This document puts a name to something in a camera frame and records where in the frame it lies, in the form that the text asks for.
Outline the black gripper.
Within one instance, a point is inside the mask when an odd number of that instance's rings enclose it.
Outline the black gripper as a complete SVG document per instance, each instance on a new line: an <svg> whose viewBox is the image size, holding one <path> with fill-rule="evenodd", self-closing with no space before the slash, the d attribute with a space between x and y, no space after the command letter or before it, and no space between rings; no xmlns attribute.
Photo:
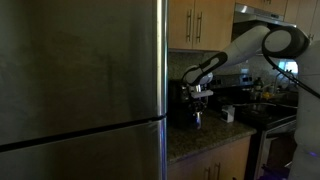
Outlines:
<svg viewBox="0 0 320 180"><path fill-rule="evenodd" d="M208 104L208 97L213 95L213 91L206 89L202 85L189 86L188 110L192 115L202 113Z"/></svg>

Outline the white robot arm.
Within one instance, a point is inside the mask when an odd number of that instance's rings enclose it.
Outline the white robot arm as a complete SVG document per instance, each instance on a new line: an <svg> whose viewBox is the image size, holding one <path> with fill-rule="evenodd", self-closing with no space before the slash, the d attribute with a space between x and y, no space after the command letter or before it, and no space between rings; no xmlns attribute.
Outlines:
<svg viewBox="0 0 320 180"><path fill-rule="evenodd" d="M280 26L269 29L258 25L236 38L221 52L205 62L190 67L182 79L199 85L213 70L233 66L251 58L258 50L274 70L286 75L299 87L298 113L315 114L320 109L320 41L312 41L298 28ZM272 58L291 59L297 63L298 77L288 75Z"/></svg>

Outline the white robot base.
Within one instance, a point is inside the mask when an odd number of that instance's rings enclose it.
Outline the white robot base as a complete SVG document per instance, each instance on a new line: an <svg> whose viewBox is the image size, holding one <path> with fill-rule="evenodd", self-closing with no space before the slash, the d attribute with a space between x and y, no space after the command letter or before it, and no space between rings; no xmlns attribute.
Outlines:
<svg viewBox="0 0 320 180"><path fill-rule="evenodd" d="M294 138L289 180L320 180L320 100L304 90L299 93Z"/></svg>

